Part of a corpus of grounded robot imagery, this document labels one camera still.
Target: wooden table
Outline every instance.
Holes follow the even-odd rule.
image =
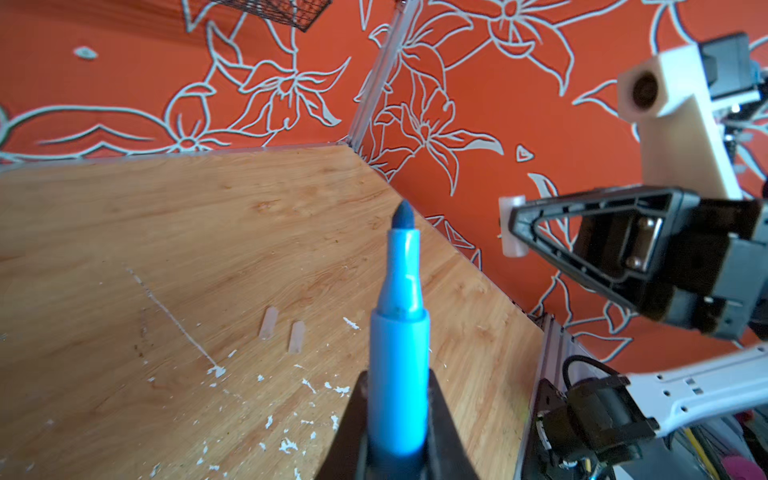
[[[347,147],[0,176],[0,475],[312,478],[399,201]],[[432,368],[480,476],[509,478],[541,331],[418,227]]]

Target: cyan marker body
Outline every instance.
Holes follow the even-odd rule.
[[[371,465],[396,478],[417,475],[423,465],[429,384],[429,312],[419,279],[420,232],[388,232],[387,270],[371,315],[368,371],[368,437]]]

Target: orange wall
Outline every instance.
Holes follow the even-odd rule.
[[[338,141],[393,7],[337,0],[302,33],[201,0],[7,0],[0,162]]]
[[[735,31],[768,65],[768,2],[425,3],[362,149],[371,167],[521,308],[555,313],[613,366],[660,369],[735,349],[634,318],[534,254],[503,257],[498,198],[638,183],[638,143],[616,116],[617,74],[659,50]],[[739,179],[759,195],[768,112],[750,132],[739,163],[755,161],[738,167]],[[551,233],[572,246],[577,229],[553,223]]]

